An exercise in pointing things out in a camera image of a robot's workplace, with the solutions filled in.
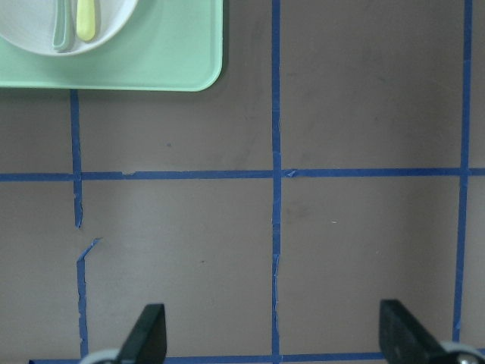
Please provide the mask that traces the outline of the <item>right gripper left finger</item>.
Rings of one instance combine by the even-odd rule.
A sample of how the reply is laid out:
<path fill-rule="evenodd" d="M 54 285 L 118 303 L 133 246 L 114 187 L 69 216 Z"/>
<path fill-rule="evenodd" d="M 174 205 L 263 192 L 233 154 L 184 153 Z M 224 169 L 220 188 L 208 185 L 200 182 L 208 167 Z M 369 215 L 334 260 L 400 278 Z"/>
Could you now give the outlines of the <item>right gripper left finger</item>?
<path fill-rule="evenodd" d="M 167 355 L 167 329 L 163 303 L 145 306 L 115 363 L 163 363 Z"/>

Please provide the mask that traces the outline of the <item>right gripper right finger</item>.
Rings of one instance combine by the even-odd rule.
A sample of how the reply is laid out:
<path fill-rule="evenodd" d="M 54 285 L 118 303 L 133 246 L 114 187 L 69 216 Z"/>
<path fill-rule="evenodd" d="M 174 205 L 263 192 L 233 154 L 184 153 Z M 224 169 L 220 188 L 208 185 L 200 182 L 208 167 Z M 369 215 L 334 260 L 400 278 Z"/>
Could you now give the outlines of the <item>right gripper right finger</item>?
<path fill-rule="evenodd" d="M 388 363 L 434 363 L 443 347 L 398 300 L 381 300 L 379 346 Z"/>

